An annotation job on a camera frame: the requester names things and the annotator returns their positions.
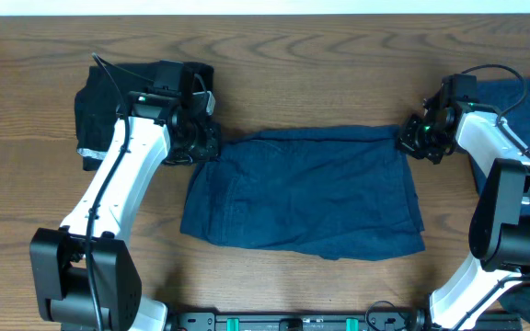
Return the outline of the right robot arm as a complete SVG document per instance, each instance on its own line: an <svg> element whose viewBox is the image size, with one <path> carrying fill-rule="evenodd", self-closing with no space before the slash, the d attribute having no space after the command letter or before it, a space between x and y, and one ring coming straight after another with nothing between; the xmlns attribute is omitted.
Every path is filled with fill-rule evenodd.
<svg viewBox="0 0 530 331"><path fill-rule="evenodd" d="M469 225L470 252L429 299L432 325L468 330L511 287L530 282L530 148L493 106L427 100L402 126L397 148L434 164L454 148L487 177Z"/></svg>

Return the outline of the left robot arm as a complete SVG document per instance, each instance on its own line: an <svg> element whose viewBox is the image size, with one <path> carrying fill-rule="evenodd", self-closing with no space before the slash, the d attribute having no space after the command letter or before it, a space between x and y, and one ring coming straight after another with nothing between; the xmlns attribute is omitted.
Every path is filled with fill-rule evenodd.
<svg viewBox="0 0 530 331"><path fill-rule="evenodd" d="M71 330L163 330L167 306L144 296L129 252L136 214L161 165L216 157L215 98L132 92L81 200L56 229L40 228L29 256L40 317Z"/></svg>

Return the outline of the dark blue shorts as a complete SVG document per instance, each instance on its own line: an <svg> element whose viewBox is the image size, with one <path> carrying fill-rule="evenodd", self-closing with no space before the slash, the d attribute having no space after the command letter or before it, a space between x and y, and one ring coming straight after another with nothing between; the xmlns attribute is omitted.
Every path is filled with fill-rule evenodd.
<svg viewBox="0 0 530 331"><path fill-rule="evenodd" d="M180 225L213 245L380 261L421 252L396 126L261 131L198 165Z"/></svg>

